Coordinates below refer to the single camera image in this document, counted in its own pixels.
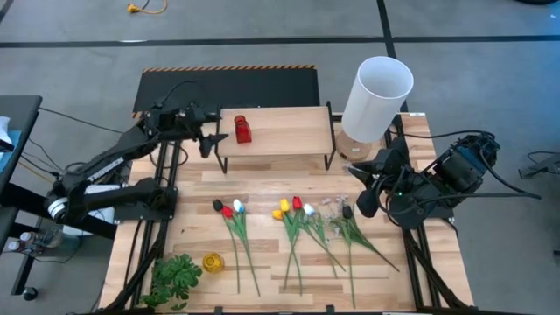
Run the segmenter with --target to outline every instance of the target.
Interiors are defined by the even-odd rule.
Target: yellow cup
[[[210,273],[218,273],[224,269],[224,259],[216,253],[206,254],[202,259],[202,268]]]

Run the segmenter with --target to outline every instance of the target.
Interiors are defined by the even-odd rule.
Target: red object
[[[235,122],[235,136],[237,137],[238,144],[245,144],[251,142],[251,128],[249,123],[245,120],[244,115],[237,115],[234,118]]]
[[[234,216],[234,210],[232,210],[229,206],[224,206],[221,209],[221,212],[224,214],[224,216],[228,219],[231,219]]]
[[[293,207],[295,210],[299,210],[302,208],[302,204],[301,204],[301,198],[299,198],[299,196],[294,196],[294,199],[291,201],[291,207]]]

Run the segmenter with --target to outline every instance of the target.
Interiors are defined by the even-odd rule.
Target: gray floor
[[[159,16],[126,13],[129,0],[16,1],[0,42],[381,36],[375,1],[174,0]],[[511,0],[386,0],[394,36],[560,34],[560,6]],[[160,5],[152,0],[153,8]],[[560,178],[521,180],[529,151],[560,150],[560,43],[398,44],[415,75],[410,111],[428,113],[433,134],[491,130],[496,171],[544,199],[473,199],[457,209],[460,245],[476,304],[487,310],[556,314],[560,309]],[[343,110],[357,66],[384,44],[224,45],[144,48],[0,49],[0,94],[39,94],[43,106],[125,130],[145,67],[315,64],[321,101]],[[117,135],[41,113],[31,138],[60,165],[91,158]],[[453,138],[435,141],[438,152]],[[26,149],[39,154],[29,144]],[[13,181],[48,184],[25,169]],[[484,191],[506,191],[489,176]],[[21,215],[21,221],[34,221]],[[111,243],[89,238],[65,265],[37,264],[29,284],[41,298],[10,297],[20,257],[0,257],[0,314],[86,312],[99,292]]]

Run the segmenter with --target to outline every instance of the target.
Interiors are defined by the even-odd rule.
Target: wooden board
[[[327,106],[300,108],[235,108],[221,111],[218,146],[221,157],[330,154],[333,151]],[[251,143],[237,143],[234,118],[243,115]]]
[[[429,135],[424,115],[402,115],[402,120],[405,132]],[[417,169],[436,157],[430,139],[407,137],[407,143],[412,164]],[[288,286],[286,290],[283,288],[290,244],[283,223],[273,220],[270,213],[279,207],[281,198],[293,195],[301,196],[303,202],[313,204],[322,214],[332,211],[329,206],[319,206],[324,198],[334,200],[338,194],[347,194],[351,202],[355,200],[362,186],[344,170],[346,161],[336,156],[331,170],[325,171],[322,157],[238,157],[230,161],[230,170],[224,175],[215,157],[200,157],[197,143],[187,141],[183,142],[183,146],[191,154],[189,162],[178,169],[176,185],[179,200],[168,230],[165,257],[187,253],[201,265],[204,254],[217,252],[224,257],[227,266],[220,274],[203,274],[199,286],[192,290],[184,312],[212,312],[216,305],[223,306],[224,312],[323,312],[326,305],[334,305],[339,312],[414,310],[401,231],[382,212],[373,219],[357,215],[357,221],[361,231],[400,272],[391,269],[376,254],[354,245],[355,310],[348,273],[337,269],[339,278],[335,279],[327,255],[306,234],[301,234],[296,247],[304,294],[301,297],[298,294],[298,277],[293,263]],[[379,148],[380,144],[376,143],[371,158]],[[133,164],[131,181],[153,176],[153,173],[150,160],[140,159]],[[240,253],[241,294],[236,292],[234,253],[223,220],[212,208],[211,202],[216,198],[226,204],[238,198],[246,205],[248,238],[261,297],[256,295],[248,260],[243,252]],[[427,220],[425,225],[434,267],[457,296],[471,304],[473,300],[455,233],[441,220]],[[100,306],[112,302],[123,287],[135,227],[135,222],[126,222],[117,230]],[[347,269],[344,241],[334,237],[330,231],[327,237],[331,240],[329,249]],[[136,265],[135,255],[131,273]],[[419,265],[418,269],[423,285],[423,301],[428,305],[430,299],[425,275]],[[148,291],[150,276],[147,275],[144,281],[144,292]],[[162,305],[157,311],[172,312],[172,305]]]

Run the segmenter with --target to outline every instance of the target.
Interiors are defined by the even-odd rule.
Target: yellow cable
[[[24,168],[26,168],[29,172],[32,172],[33,174],[35,174],[35,175],[41,177],[42,179],[46,180],[47,182],[49,182],[49,183],[54,183],[53,180],[51,180],[51,179],[49,179],[49,178],[43,176],[42,174],[39,174],[38,172],[36,172],[35,170],[33,170],[31,167],[29,167],[29,166],[27,166],[27,165],[25,165],[25,164],[23,164],[23,163],[21,163],[21,162],[17,162],[17,163],[18,163],[19,165],[22,165],[22,166],[23,166]]]
[[[161,10],[157,10],[157,11],[144,10],[133,3],[129,3],[129,7],[127,8],[127,11],[130,13],[143,12],[146,14],[159,14],[159,13],[163,13],[165,10],[167,10],[167,0],[164,0],[164,7]]]

